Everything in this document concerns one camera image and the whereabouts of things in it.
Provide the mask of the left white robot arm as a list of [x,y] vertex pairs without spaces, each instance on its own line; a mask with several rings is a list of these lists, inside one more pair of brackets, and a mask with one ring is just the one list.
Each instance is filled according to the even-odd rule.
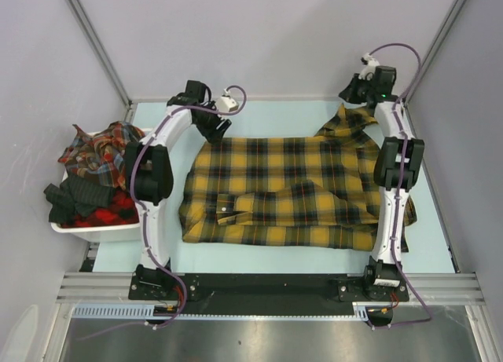
[[134,301],[168,298],[183,284],[171,271],[171,256],[165,232],[167,200],[174,188],[170,153],[191,126],[211,143],[220,142],[231,125],[227,115],[236,115],[242,105],[229,86],[216,99],[209,87],[189,80],[185,90],[167,101],[165,114],[138,142],[127,144],[124,152],[127,191],[134,201],[141,228],[143,251],[134,270],[128,298]]

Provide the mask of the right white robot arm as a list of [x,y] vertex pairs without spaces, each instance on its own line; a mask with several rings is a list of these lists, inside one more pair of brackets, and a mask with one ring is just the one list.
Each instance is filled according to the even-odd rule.
[[384,140],[373,169],[379,187],[380,215],[376,242],[363,277],[358,282],[370,301],[387,302],[406,294],[402,272],[402,235],[406,204],[417,183],[424,142],[414,137],[402,114],[402,102],[394,95],[396,69],[364,59],[340,98],[352,104],[365,103],[379,124]]

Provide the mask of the yellow plaid shirt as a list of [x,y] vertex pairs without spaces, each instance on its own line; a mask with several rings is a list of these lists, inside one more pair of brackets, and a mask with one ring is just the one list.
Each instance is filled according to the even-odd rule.
[[204,144],[178,214],[187,243],[372,250],[379,155],[366,108],[340,107],[312,137]]

